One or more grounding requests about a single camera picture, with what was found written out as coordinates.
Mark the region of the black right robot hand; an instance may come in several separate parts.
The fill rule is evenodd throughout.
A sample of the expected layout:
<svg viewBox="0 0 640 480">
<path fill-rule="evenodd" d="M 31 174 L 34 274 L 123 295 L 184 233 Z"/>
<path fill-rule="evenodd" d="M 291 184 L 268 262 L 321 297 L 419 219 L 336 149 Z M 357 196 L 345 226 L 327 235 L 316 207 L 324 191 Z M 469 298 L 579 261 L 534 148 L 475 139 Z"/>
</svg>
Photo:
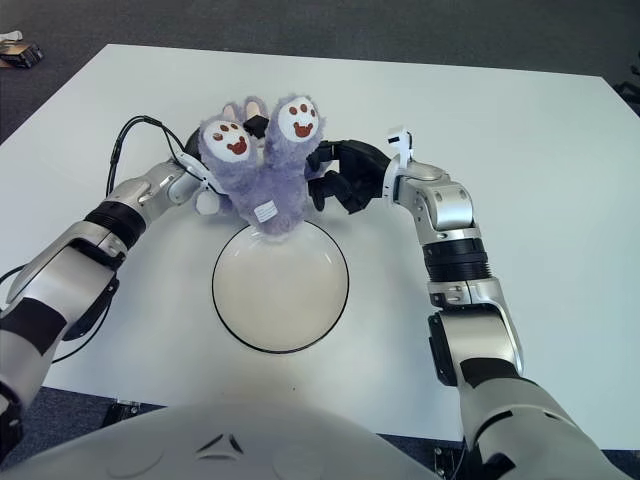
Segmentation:
<svg viewBox="0 0 640 480">
<path fill-rule="evenodd" d="M 357 140 L 321 141 L 307 157 L 305 177 L 314 208 L 321 212 L 334 197 L 349 213 L 364 210 L 382 197 L 390 163 L 376 147 Z"/>
</svg>

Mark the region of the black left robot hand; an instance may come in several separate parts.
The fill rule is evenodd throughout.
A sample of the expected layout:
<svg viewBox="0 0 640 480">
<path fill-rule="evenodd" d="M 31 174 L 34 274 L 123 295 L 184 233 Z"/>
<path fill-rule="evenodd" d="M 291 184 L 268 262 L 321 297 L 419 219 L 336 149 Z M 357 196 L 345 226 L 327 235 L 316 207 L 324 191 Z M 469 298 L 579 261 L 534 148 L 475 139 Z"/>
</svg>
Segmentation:
<svg viewBox="0 0 640 480">
<path fill-rule="evenodd" d="M 254 115 L 240 122 L 227 117 L 215 117 L 204 122 L 187 141 L 186 152 L 205 162 L 215 157 L 227 163 L 248 160 L 252 152 L 264 149 L 269 119 Z"/>
</svg>

